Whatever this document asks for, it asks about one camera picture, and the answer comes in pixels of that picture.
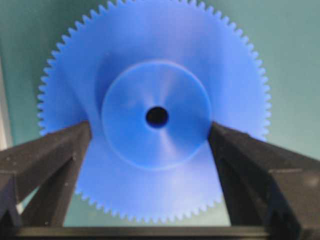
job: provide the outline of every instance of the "blue gear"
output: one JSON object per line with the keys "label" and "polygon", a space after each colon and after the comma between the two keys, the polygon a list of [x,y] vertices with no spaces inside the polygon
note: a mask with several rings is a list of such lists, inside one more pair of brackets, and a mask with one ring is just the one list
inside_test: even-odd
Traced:
{"label": "blue gear", "polygon": [[[113,215],[181,219],[222,199],[210,122],[264,140],[265,71],[221,12],[186,0],[127,0],[62,36],[40,86],[42,135],[89,120],[76,191]],[[162,125],[148,111],[166,112]]]}

